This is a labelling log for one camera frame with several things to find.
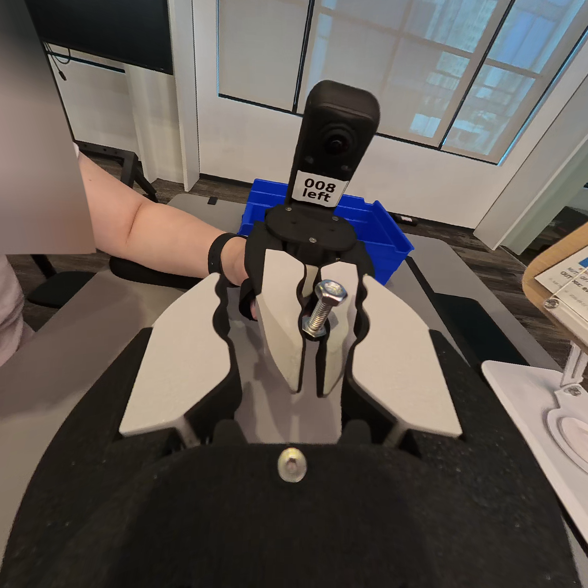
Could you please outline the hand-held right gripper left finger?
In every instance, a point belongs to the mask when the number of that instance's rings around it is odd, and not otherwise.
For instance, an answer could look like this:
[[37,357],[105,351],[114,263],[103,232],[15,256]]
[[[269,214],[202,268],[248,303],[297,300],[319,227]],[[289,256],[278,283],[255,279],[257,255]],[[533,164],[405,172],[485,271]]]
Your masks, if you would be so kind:
[[235,416],[242,384],[229,337],[228,286],[213,273],[153,323],[119,433],[173,429],[186,447],[212,441]]

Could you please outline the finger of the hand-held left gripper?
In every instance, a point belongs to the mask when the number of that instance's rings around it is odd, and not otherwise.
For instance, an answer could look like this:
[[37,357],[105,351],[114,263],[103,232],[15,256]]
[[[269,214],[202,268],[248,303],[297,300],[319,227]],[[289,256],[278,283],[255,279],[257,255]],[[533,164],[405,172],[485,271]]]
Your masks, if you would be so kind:
[[342,379],[349,350],[355,341],[356,294],[359,284],[357,267],[343,261],[324,266],[323,280],[339,283],[347,297],[334,307],[325,323],[326,335],[318,348],[318,396],[328,396]]
[[304,342],[298,291],[305,277],[305,265],[287,252],[265,251],[262,287],[256,297],[258,316],[266,350],[291,393],[299,393],[301,387]]

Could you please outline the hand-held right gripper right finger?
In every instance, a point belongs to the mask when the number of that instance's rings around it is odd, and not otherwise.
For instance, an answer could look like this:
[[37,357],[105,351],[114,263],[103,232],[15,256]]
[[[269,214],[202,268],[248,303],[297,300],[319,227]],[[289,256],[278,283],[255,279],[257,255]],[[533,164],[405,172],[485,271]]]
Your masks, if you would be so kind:
[[356,341],[346,363],[346,417],[368,423],[375,442],[406,432],[462,435],[430,329],[401,298],[364,275]]

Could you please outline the small silver hex bolt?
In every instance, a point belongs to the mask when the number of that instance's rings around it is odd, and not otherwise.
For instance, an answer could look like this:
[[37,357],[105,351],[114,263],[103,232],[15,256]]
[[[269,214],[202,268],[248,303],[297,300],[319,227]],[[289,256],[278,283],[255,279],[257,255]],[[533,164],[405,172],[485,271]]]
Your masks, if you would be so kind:
[[310,340],[318,340],[339,326],[335,309],[341,305],[338,300],[322,299],[317,301],[313,311],[302,319],[302,330]]

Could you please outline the blue plastic bin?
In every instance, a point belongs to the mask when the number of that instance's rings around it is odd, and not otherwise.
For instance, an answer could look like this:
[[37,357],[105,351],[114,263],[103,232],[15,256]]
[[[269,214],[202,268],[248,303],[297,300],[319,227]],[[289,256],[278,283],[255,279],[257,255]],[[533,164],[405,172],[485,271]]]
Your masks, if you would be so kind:
[[[254,223],[262,221],[267,209],[285,201],[287,184],[256,179],[249,191],[238,235],[246,237]],[[393,217],[379,201],[367,203],[363,198],[344,194],[335,208],[335,215],[345,218],[363,241],[371,257],[375,279],[386,285],[414,246],[401,231]]]

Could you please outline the person's left forearm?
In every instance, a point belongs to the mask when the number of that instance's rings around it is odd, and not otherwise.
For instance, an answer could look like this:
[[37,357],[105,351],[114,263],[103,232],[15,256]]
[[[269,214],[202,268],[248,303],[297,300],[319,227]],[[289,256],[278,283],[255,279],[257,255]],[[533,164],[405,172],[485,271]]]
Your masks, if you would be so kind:
[[84,154],[77,158],[99,250],[164,273],[203,278],[221,231],[182,210],[155,203]]

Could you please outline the person's left hand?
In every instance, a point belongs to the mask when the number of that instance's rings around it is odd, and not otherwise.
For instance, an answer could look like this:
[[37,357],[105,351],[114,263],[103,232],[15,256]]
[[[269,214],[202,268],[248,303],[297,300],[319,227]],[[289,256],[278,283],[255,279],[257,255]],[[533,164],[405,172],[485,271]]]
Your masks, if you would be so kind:
[[246,239],[232,238],[224,247],[222,264],[228,280],[239,287],[248,279],[245,267]]

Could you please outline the black wrist band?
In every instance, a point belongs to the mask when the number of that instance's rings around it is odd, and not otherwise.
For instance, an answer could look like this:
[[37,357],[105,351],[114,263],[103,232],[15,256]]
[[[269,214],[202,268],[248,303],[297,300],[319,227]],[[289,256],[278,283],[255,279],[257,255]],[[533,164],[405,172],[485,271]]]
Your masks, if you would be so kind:
[[225,276],[222,266],[222,251],[225,245],[232,239],[238,237],[236,233],[222,233],[210,245],[208,251],[208,274],[218,273]]

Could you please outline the black wrist rest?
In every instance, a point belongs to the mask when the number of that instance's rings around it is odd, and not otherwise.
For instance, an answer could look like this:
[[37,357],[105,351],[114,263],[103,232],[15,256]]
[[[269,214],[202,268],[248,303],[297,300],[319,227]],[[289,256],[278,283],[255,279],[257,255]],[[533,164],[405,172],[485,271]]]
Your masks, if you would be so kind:
[[179,290],[189,290],[202,281],[202,278],[176,275],[147,268],[136,262],[111,256],[109,270],[123,280],[155,285]]

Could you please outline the wood and white document stand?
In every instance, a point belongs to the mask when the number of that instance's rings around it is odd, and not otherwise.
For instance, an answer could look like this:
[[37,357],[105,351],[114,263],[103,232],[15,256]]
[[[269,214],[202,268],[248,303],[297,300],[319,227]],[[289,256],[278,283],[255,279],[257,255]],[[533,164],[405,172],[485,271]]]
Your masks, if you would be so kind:
[[551,294],[535,277],[587,246],[587,224],[534,259],[523,276],[526,298],[571,347],[562,372],[486,361],[482,372],[587,539],[587,300]]

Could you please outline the black metal screen stand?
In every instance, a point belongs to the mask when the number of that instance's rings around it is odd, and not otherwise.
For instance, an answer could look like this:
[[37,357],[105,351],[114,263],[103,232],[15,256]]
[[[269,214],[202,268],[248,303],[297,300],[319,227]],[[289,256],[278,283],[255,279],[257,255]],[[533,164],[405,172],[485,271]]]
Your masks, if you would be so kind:
[[[63,81],[66,81],[64,71],[61,66],[65,66],[70,62],[82,63],[85,65],[92,65],[104,70],[111,70],[117,73],[123,73],[123,69],[114,66],[106,65],[104,63],[98,63],[95,61],[89,61],[84,58],[72,56],[71,50],[68,48],[68,53],[62,54],[55,52],[50,48],[48,42],[42,42],[45,54],[53,61],[57,73]],[[124,149],[117,149],[110,146],[100,145],[91,142],[84,142],[74,140],[74,143],[79,147],[80,151],[88,157],[98,157],[103,159],[113,160],[121,167],[120,181],[130,188],[134,188],[135,185],[139,186],[145,193],[145,197],[150,201],[158,203],[157,191],[153,185],[146,179],[143,174],[142,162],[139,160],[137,154],[133,151]]]

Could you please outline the printed instruction poster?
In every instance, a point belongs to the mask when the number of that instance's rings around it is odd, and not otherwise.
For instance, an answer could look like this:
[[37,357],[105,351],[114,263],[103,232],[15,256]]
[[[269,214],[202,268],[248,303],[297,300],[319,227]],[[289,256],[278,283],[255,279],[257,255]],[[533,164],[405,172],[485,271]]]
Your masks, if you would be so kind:
[[535,277],[551,294],[587,300],[587,246]]

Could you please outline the large glass window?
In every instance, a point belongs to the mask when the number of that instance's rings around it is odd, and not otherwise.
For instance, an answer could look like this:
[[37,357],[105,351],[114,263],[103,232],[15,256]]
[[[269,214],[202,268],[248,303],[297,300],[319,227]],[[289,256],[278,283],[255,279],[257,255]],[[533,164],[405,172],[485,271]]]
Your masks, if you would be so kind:
[[217,1],[217,91],[302,115],[333,80],[379,135],[500,165],[586,39],[587,1]]

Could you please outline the large black wall screen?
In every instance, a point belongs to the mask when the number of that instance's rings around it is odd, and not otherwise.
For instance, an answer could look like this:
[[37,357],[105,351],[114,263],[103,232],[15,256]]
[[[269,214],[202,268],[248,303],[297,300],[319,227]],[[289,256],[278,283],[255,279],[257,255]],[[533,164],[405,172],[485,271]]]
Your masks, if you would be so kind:
[[173,75],[167,1],[25,1],[51,45]]

